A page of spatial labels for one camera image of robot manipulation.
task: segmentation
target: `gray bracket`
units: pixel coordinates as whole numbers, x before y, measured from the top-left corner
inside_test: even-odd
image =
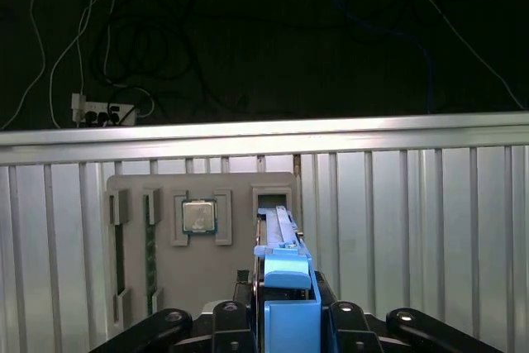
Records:
[[[213,191],[217,201],[217,234],[215,244],[231,246],[231,190],[217,189]]]
[[[144,196],[149,196],[149,224],[155,225],[161,220],[162,193],[160,188],[144,189]]]
[[[182,214],[182,202],[187,200],[187,190],[174,190],[171,195],[173,196],[173,206],[171,214],[171,245],[172,246],[186,246],[188,244],[189,236],[183,233],[183,214]]]
[[[115,226],[127,223],[129,220],[128,189],[110,190],[105,199],[108,208],[108,223]]]

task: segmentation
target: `white electrical device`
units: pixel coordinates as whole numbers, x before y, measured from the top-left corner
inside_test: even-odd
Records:
[[[126,103],[111,103],[109,107],[107,103],[92,103],[86,101],[84,95],[72,94],[72,120],[76,123],[86,122],[85,117],[88,112],[94,112],[96,120],[100,113],[108,117],[108,109],[110,108],[110,113],[117,115],[117,122],[120,126],[134,126],[136,124],[136,110],[131,112],[133,107],[133,105]]]

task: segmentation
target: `dark background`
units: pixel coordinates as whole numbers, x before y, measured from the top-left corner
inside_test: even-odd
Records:
[[[94,56],[93,52],[108,23],[110,1],[100,0],[94,5],[81,39],[84,93],[89,101],[106,102],[117,91],[104,83],[101,74],[95,79],[92,73],[93,66],[101,64],[101,53]],[[140,85],[158,100],[153,115],[140,119],[139,124],[519,110],[501,82],[444,22],[433,27],[417,23],[414,14],[428,21],[437,18],[425,0],[400,2],[379,13],[371,23],[393,25],[401,6],[406,5],[397,29],[415,36],[431,56],[434,85],[430,101],[427,65],[417,45],[401,36],[390,36],[376,45],[357,43],[344,29],[343,12],[332,0],[196,0],[193,12],[179,23],[187,1],[136,0],[122,9],[121,16],[134,15],[134,21],[142,20],[144,25],[152,23],[153,16],[157,22],[162,21],[168,30],[165,40],[154,30],[149,31],[150,41],[134,28],[119,33],[120,24],[123,27],[132,21],[130,18],[112,26],[112,43],[120,43],[121,53],[131,53],[136,38],[135,57],[144,56],[144,65],[159,67],[159,74],[177,74],[188,63],[189,52],[179,29],[188,37],[199,63],[199,67],[193,63],[191,70],[178,79],[133,74],[123,80]],[[350,0],[349,10],[365,16],[392,1]],[[15,112],[41,67],[29,2],[0,0],[1,124]],[[35,18],[47,68],[8,129],[53,127],[48,105],[50,69],[77,34],[79,18],[88,2],[36,0]],[[161,7],[160,2],[168,6]],[[438,2],[461,35],[509,82],[525,106],[529,98],[529,0]],[[277,23],[256,21],[259,19]],[[361,27],[352,25],[350,30],[356,40],[377,38]],[[163,60],[166,48],[168,57]],[[197,68],[206,86],[198,78]],[[108,70],[115,75],[123,72],[112,46]],[[70,99],[79,86],[79,61],[73,48],[57,69],[53,87],[55,117],[62,127],[74,126]],[[138,104],[142,112],[149,108],[149,102],[134,90],[118,93],[115,101]]]

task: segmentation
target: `corrugated metal wall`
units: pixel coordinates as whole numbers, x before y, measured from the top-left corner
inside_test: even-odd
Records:
[[[0,167],[0,351],[106,339],[113,174],[293,172],[294,156]],[[527,342],[529,147],[301,155],[303,228],[342,299],[411,305],[510,352]]]

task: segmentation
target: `cpu processor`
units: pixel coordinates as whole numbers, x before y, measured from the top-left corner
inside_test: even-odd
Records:
[[[184,233],[214,233],[217,228],[215,200],[185,200],[182,202]]]

